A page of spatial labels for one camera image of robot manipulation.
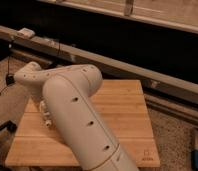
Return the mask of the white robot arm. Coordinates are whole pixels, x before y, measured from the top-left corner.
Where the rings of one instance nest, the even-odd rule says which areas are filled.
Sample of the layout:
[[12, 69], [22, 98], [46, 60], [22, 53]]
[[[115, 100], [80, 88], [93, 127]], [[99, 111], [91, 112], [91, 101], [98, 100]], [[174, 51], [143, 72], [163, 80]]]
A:
[[45, 70], [30, 62], [14, 74], [14, 79], [51, 116], [84, 171], [139, 171], [90, 100], [103, 81], [96, 66], [81, 64]]

